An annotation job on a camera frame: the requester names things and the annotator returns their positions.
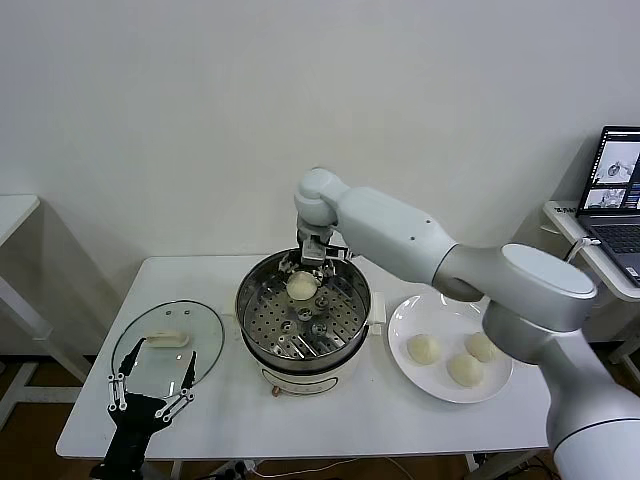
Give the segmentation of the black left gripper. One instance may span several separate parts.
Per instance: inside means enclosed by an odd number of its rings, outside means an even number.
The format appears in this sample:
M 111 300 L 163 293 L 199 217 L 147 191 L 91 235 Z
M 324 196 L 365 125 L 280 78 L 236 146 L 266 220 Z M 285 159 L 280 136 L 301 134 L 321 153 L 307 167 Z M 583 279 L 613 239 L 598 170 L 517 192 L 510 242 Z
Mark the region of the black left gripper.
M 142 479 L 142 467 L 151 437 L 168 427 L 195 398 L 197 353 L 192 352 L 179 395 L 167 404 L 163 399 L 126 393 L 126 380 L 136 365 L 145 337 L 124 356 L 118 371 L 107 377 L 109 388 L 108 415 L 115 424 L 105 457 L 90 472 L 90 479 Z

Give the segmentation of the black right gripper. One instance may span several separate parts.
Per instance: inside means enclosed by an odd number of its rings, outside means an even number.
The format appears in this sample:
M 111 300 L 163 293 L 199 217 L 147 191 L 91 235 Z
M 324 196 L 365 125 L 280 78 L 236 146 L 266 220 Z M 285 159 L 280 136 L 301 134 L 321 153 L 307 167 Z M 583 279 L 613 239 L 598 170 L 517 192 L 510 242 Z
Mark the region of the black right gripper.
M 328 226 L 315 226 L 303 219 L 297 220 L 298 253 L 286 253 L 279 261 L 279 271 L 293 274 L 304 265 L 321 265 L 315 268 L 317 280 L 328 280 L 336 274 L 332 259 L 327 258 L 327 250 L 331 247 L 333 231 Z

